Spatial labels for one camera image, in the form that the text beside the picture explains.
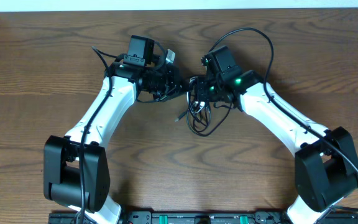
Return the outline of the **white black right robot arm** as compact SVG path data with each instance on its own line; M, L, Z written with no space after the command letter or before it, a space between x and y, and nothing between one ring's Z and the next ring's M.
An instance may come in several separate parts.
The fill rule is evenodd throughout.
M226 46L201 59L206 76L190 82L197 103L224 102L261 122L295 159L298 196L286 211L290 223L318 223L358 189L358 156L350 133L303 115L275 93L266 78L243 71Z

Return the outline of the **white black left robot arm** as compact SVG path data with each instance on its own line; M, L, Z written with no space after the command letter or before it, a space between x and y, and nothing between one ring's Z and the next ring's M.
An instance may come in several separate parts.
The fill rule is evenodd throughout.
M102 87L84 116L63 137L51 135L44 145L44 196L75 210L67 223L117 223L121 206L109 196L106 149L124 113L150 93L152 103L186 91L175 66L175 53L153 39L132 35L127 53L113 57L94 49L104 65Z

